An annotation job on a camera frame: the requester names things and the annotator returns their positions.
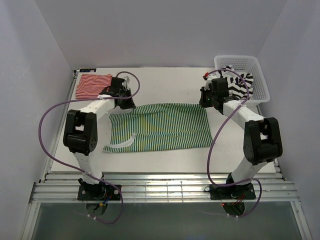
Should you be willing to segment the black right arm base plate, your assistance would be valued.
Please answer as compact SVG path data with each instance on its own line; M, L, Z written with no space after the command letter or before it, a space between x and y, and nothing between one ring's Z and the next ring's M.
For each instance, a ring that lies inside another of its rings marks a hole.
M234 185L230 187L218 187L210 184L204 188L205 193L210 194L211 200L255 200L256 194L252 183Z

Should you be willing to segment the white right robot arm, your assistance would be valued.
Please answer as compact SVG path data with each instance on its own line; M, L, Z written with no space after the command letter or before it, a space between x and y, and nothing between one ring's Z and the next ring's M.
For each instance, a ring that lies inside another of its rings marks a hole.
M226 116L209 148L206 164L208 179L215 188L223 188L230 198L237 199L244 193L244 185L250 184L260 169L283 154L279 122L274 117L264 117L250 110L246 99L235 100L229 95L228 83L224 78L207 80L200 92L199 103L202 107L213 107ZM219 184L210 175L211 154L218 136L230 120L244 130L244 157L230 173L231 183Z

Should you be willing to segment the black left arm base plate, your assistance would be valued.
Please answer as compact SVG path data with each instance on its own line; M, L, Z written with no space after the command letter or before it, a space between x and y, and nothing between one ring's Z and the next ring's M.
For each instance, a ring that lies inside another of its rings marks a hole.
M78 201L104 201L106 199L119 201L121 199L119 190L122 189L122 186L119 184L115 185L118 188L117 190L115 187L101 182L98 184L87 183L82 178L79 178L78 182L80 184L77 195Z

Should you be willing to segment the red white striped tank top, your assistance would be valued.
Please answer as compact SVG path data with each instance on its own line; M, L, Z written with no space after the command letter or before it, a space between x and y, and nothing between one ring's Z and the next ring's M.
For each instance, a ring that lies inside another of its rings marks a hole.
M76 99L96 98L105 88L111 86L112 75L82 74L75 89Z

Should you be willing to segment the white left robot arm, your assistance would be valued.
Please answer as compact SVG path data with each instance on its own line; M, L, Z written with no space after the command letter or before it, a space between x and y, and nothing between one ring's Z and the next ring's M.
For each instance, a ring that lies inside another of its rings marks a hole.
M100 181L103 173L90 158L98 144L98 121L115 108L133 110L136 107L128 84L128 77L112 77L111 85L100 92L98 100L79 110L67 112L63 144L84 171L83 177L78 180L80 186L95 200L106 195L106 184Z

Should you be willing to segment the green white striped tank top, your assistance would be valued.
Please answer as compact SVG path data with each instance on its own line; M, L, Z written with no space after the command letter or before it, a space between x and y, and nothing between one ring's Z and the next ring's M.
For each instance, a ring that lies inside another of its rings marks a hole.
M135 153L206 148L212 135L206 110L198 104L157 103L112 113L107 153Z

